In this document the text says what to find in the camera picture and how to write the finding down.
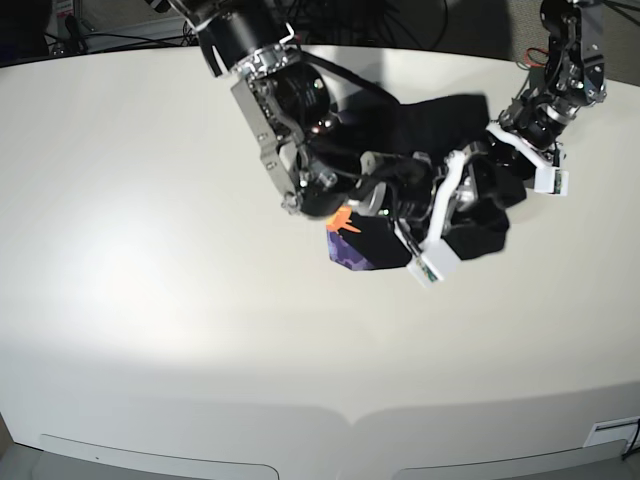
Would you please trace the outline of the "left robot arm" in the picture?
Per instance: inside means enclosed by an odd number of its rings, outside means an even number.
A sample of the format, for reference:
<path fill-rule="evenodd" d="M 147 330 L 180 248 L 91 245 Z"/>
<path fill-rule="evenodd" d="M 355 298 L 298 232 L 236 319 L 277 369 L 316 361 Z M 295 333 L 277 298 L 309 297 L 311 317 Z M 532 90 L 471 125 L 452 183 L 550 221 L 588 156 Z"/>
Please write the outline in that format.
<path fill-rule="evenodd" d="M 490 123 L 496 162 L 525 182 L 535 166 L 521 149 L 498 137 L 511 134 L 552 166 L 558 138 L 583 108 L 606 98 L 601 1 L 544 1 L 540 19 L 548 32 L 547 61 L 534 67 L 528 86 Z"/>

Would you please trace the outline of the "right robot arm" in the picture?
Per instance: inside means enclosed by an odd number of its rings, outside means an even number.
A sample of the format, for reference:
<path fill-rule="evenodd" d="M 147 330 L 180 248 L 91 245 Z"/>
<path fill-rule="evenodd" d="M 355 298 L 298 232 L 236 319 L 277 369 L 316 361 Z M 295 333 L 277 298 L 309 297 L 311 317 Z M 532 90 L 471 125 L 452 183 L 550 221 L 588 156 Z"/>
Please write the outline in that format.
<path fill-rule="evenodd" d="M 435 223 L 445 157 L 488 122 L 481 95 L 403 104 L 329 60 L 302 51 L 262 1 L 173 1 L 215 76 L 259 138 L 286 209 L 327 221 L 332 253 L 392 268 Z"/>

